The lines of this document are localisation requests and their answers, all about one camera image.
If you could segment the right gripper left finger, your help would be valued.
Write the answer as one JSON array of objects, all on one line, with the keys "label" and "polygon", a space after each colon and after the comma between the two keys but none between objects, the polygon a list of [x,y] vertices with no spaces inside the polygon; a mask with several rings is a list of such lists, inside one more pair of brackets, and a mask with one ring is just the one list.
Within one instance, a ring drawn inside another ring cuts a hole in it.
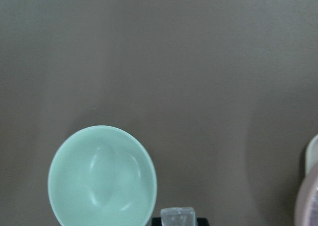
[{"label": "right gripper left finger", "polygon": [[161,217],[152,218],[151,226],[162,226]]}]

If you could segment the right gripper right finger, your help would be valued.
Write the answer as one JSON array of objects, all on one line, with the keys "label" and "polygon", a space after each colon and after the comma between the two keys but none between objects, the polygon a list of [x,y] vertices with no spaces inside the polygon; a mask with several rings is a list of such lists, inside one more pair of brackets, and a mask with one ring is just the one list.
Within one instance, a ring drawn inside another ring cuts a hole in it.
[{"label": "right gripper right finger", "polygon": [[207,218],[196,218],[195,226],[209,226]]}]

